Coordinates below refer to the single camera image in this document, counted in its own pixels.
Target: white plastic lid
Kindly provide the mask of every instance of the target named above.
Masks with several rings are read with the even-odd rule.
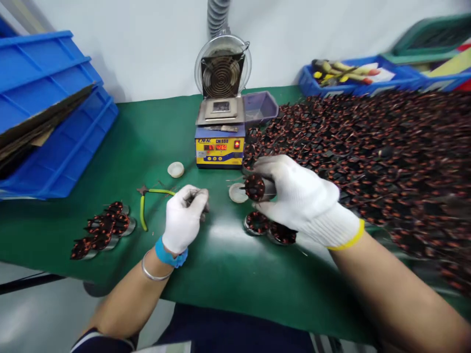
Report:
[[[167,172],[171,177],[178,178],[181,177],[185,172],[185,167],[180,162],[173,162],[168,166]]]
[[[244,203],[249,199],[249,197],[245,193],[245,190],[240,189],[244,186],[245,184],[242,183],[235,183],[231,185],[231,187],[229,188],[229,197],[232,201],[236,203]]]

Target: silver bangle bracelet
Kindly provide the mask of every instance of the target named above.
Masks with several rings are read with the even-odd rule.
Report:
[[[164,279],[167,279],[170,277],[170,275],[172,274],[173,270],[166,276],[164,277],[155,277],[153,275],[151,275],[149,273],[149,271],[146,270],[146,267],[144,266],[144,260],[147,256],[147,254],[149,253],[149,251],[146,252],[146,254],[144,255],[144,257],[142,258],[142,272],[144,272],[144,274],[147,276],[147,278],[151,279],[151,280],[154,280],[154,281],[161,281],[161,280],[164,280]]]

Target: forearm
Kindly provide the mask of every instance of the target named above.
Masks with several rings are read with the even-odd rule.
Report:
[[[115,338],[129,338],[139,332],[160,298],[168,279],[153,281],[142,272],[141,261],[116,285],[93,315],[89,328]],[[146,269],[164,277],[173,267],[161,262],[154,249],[145,258]]]
[[[470,325],[367,233],[331,254],[387,340],[409,352],[470,351]]]

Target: dark blue shirt sleeve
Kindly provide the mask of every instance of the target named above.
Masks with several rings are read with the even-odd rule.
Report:
[[[72,346],[71,353],[130,353],[136,350],[131,339],[118,339],[104,336],[96,328],[91,328]]]

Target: blue wristband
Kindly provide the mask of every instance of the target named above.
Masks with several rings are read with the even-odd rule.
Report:
[[[173,258],[171,253],[165,251],[162,243],[162,237],[160,237],[156,242],[156,254],[158,259],[163,263],[169,264],[175,268],[179,268],[183,265],[186,257],[188,256],[188,248],[183,253],[178,255],[177,258]]]

